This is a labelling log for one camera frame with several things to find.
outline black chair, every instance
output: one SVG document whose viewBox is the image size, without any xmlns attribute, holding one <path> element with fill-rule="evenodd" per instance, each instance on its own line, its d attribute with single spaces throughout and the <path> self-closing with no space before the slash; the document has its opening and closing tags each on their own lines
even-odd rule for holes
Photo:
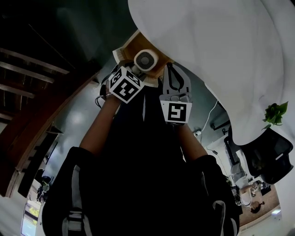
<svg viewBox="0 0 295 236">
<path fill-rule="evenodd" d="M 261 176 L 264 182 L 274 184 L 285 177 L 292 169 L 289 153 L 292 143 L 272 129 L 267 129 L 261 136 L 249 144 L 238 146 L 233 142 L 231 128 L 224 139 L 232 162 L 237 150 L 242 150 L 253 177 Z"/>
</svg>

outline gray floor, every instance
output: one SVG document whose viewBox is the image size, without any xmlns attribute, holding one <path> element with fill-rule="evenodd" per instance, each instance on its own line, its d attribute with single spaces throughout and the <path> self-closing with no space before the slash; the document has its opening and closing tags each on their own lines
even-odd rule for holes
<svg viewBox="0 0 295 236">
<path fill-rule="evenodd" d="M 115 65 L 112 50 L 122 46 L 136 30 L 127 1 L 109 3 L 101 0 L 54 0 L 45 2 L 47 3 L 51 7 L 55 5 L 57 20 L 64 27 L 65 34 L 72 39 L 73 50 L 77 50 L 85 61 L 95 58 L 103 65 L 98 80 L 103 79 Z M 193 95 L 189 126 L 191 130 L 199 130 L 203 128 L 216 99 L 196 75 L 184 70 L 191 79 Z M 79 146 L 100 110 L 94 103 L 97 94 L 98 88 L 88 85 L 56 118 L 55 125 L 64 134 L 58 138 L 58 145 L 47 164 L 45 174 L 56 176 L 69 149 Z M 218 126 L 227 120 L 226 112 L 217 106 L 203 131 L 203 146 L 206 147 L 223 135 L 221 130 L 213 131 L 210 123 L 215 122 Z"/>
</svg>

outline backpack strap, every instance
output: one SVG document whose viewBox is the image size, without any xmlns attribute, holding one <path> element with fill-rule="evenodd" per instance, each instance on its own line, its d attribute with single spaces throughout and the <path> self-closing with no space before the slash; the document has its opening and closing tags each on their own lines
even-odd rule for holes
<svg viewBox="0 0 295 236">
<path fill-rule="evenodd" d="M 92 236 L 89 219 L 83 214 L 82 200 L 79 188 L 79 172 L 80 167 L 77 165 L 74 167 L 72 175 L 72 209 L 69 215 L 63 220 L 62 223 L 62 235 L 68 236 L 71 231 L 81 232 L 83 234 L 83 228 L 86 236 Z"/>
</svg>

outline white table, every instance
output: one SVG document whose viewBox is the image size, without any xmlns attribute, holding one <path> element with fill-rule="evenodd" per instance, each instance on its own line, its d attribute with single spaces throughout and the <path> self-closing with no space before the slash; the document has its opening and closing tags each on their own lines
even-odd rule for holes
<svg viewBox="0 0 295 236">
<path fill-rule="evenodd" d="M 259 0 L 129 0 L 143 35 L 210 88 L 226 109 L 234 142 L 247 144 L 280 103 L 283 55 L 274 24 Z"/>
</svg>

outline brown floor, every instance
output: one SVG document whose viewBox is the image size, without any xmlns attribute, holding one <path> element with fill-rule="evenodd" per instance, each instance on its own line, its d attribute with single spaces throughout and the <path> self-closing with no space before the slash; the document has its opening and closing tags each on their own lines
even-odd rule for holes
<svg viewBox="0 0 295 236">
<path fill-rule="evenodd" d="M 271 186 L 271 191 L 264 196 L 261 195 L 260 191 L 256 192 L 256 196 L 253 198 L 254 201 L 259 201 L 265 203 L 261 206 L 261 209 L 256 214 L 251 213 L 251 208 L 247 206 L 242 206 L 243 214 L 240 215 L 240 226 L 250 223 L 253 220 L 258 219 L 264 214 L 271 211 L 273 208 L 277 207 L 280 202 L 277 197 L 277 191 L 274 185 Z"/>
</svg>

